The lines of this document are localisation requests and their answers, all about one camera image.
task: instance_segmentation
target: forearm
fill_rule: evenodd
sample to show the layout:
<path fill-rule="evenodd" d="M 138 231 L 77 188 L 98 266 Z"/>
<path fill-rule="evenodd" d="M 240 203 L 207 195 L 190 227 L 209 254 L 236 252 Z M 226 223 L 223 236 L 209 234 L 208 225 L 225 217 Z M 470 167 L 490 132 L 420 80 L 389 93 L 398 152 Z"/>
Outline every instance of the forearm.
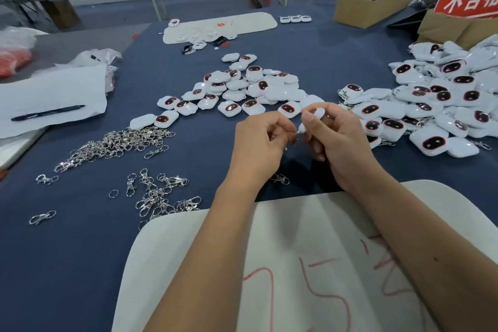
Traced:
<path fill-rule="evenodd" d="M 235 331 L 257 191 L 223 183 L 144 332 Z"/>
<path fill-rule="evenodd" d="M 491 330 L 498 266 L 385 171 L 355 198 L 447 331 Z"/>

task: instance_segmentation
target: fingernail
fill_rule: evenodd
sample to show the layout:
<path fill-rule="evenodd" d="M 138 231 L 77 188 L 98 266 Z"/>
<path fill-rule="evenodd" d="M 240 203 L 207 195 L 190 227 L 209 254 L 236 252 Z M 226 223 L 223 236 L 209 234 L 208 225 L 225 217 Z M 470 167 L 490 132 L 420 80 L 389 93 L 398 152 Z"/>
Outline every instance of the fingernail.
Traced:
<path fill-rule="evenodd" d="M 313 115 L 310 112 L 304 112 L 301 116 L 301 120 L 303 122 L 311 122 L 313 121 Z"/>

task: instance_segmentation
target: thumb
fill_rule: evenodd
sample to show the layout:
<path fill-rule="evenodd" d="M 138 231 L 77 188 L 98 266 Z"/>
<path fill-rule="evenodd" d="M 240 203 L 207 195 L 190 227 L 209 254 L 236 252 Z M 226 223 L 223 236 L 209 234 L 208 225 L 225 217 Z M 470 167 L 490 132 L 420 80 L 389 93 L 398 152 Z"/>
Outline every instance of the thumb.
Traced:
<path fill-rule="evenodd" d="M 271 141 L 271 144 L 273 146 L 278 147 L 281 151 L 283 151 L 285 149 L 285 146 L 287 146 L 287 143 L 289 143 L 289 137 L 285 132 L 276 136 L 275 139 Z"/>
<path fill-rule="evenodd" d="M 327 146 L 327 143 L 331 142 L 335 138 L 335 134 L 337 134 L 320 121 L 314 114 L 311 114 L 308 111 L 302 114 L 301 120 L 303 121 L 306 131 L 321 141 L 324 146 Z"/>

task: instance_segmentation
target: table surface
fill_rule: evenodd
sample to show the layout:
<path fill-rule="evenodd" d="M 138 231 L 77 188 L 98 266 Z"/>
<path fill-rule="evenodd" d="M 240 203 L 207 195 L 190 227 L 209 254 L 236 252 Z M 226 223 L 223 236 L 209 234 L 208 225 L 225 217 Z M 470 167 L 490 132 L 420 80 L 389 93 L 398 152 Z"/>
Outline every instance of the table surface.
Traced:
<path fill-rule="evenodd" d="M 282 8 L 265 12 L 277 17 L 283 14 Z M 302 14 L 302 8 L 287 7 L 285 15 Z M 144 194 L 143 185 L 137 184 L 134 197 L 124 196 L 128 174 L 148 168 L 154 177 L 164 172 L 188 178 L 190 184 L 175 188 L 168 197 L 170 202 L 201 196 L 201 207 L 206 209 L 228 169 L 235 125 L 246 115 L 242 112 L 227 118 L 216 108 L 199 110 L 192 116 L 180 116 L 170 128 L 176 136 L 165 142 L 169 150 L 152 159 L 145 160 L 144 152 L 131 151 L 121 158 L 101 159 L 64 172 L 50 186 L 36 184 L 34 178 L 54 174 L 52 168 L 87 141 L 121 130 L 139 115 L 159 114 L 159 97 L 180 97 L 206 73 L 224 70 L 227 65 L 220 59 L 224 54 L 256 54 L 256 65 L 298 75 L 302 89 L 329 101 L 338 102 L 337 90 L 350 82 L 365 89 L 394 88 L 395 78 L 387 64 L 410 58 L 406 49 L 412 41 L 407 33 L 385 26 L 407 11 L 361 30 L 334 23 L 334 8 L 333 3 L 309 4 L 306 14 L 313 17 L 309 24 L 278 25 L 269 31 L 242 34 L 228 47 L 215 51 L 207 46 L 189 56 L 180 54 L 182 45 L 162 43 L 157 32 L 165 28 L 164 23 L 152 24 L 136 38 L 123 53 L 106 113 L 52 127 L 0 182 L 0 252 L 6 263 L 0 267 L 3 329 L 110 331 L 122 271 L 141 220 L 134 204 Z M 103 41 L 105 30 L 94 33 L 60 33 L 39 42 L 43 45 L 44 40 L 52 40 L 47 45 L 50 50 L 78 47 L 78 52 L 108 46 L 119 50 L 114 39 L 138 32 L 130 27 L 115 28 L 107 42 Z M 74 54 L 62 52 L 64 58 L 59 61 Z M 298 125 L 299 117 L 293 122 Z M 496 143 L 494 138 L 483 141 Z M 378 147 L 373 152 L 397 180 L 439 181 L 462 193 L 498 223 L 492 193 L 498 176 L 497 150 L 464 159 L 446 154 L 429 158 L 404 137 L 395 147 Z M 268 183 L 258 200 L 340 190 L 327 166 L 313 162 L 302 143 L 288 147 L 278 173 L 288 177 L 290 184 Z M 111 199 L 108 193 L 113 189 L 120 190 L 120 195 Z M 28 225 L 30 217 L 49 210 L 57 210 L 57 215 L 38 226 Z M 165 244 L 175 244 L 175 237 Z"/>

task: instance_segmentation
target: person's left hand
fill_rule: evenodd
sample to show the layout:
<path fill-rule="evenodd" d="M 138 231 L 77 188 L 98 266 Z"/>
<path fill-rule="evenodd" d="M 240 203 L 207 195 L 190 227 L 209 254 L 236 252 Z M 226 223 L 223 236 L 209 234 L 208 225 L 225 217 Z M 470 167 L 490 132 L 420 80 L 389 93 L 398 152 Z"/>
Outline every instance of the person's left hand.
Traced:
<path fill-rule="evenodd" d="M 280 166 L 285 146 L 296 140 L 296 127 L 280 112 L 249 116 L 235 129 L 227 179 L 258 192 Z"/>

